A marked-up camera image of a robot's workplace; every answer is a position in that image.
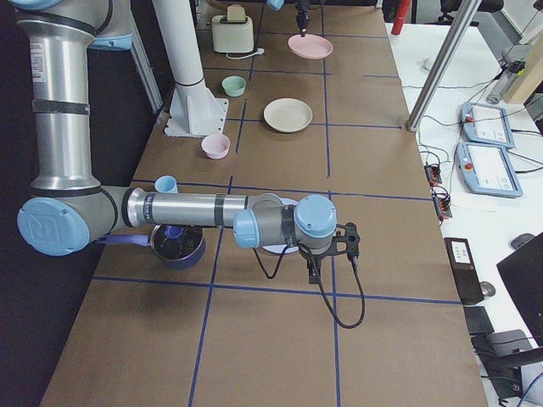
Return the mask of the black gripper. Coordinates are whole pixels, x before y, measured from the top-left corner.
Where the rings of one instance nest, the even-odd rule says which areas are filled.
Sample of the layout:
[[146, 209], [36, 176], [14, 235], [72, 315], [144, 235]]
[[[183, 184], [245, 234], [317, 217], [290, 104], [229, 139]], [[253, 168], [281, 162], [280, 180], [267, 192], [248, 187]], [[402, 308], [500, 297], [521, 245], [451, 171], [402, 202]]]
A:
[[300, 30], [306, 30], [309, 26], [310, 16], [309, 16], [309, 0], [298, 0], [295, 3], [297, 10], [296, 23]]
[[345, 225], [337, 224], [336, 233], [332, 237], [330, 246], [321, 254], [317, 254], [314, 249], [303, 249], [300, 243], [299, 253], [304, 259], [307, 259], [308, 282], [310, 284], [318, 284], [320, 281], [320, 263], [315, 259], [335, 257], [343, 254], [348, 259], [358, 259], [360, 255], [360, 240], [356, 224], [347, 222]]

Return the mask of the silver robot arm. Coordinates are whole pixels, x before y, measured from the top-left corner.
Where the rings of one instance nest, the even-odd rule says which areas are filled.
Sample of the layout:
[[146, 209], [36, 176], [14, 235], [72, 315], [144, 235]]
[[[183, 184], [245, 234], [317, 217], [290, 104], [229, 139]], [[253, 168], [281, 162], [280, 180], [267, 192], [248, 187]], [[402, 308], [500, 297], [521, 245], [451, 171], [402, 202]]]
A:
[[174, 269], [195, 265], [204, 228], [230, 228], [237, 244], [297, 248], [309, 280], [321, 281], [327, 257], [359, 257], [353, 223], [337, 222], [333, 203], [309, 195], [285, 204], [260, 196], [152, 192], [109, 187], [92, 174], [87, 50], [132, 44], [127, 1], [17, 1], [18, 26], [30, 41], [39, 174], [20, 209], [20, 235], [36, 251], [64, 256], [89, 243], [138, 244]]

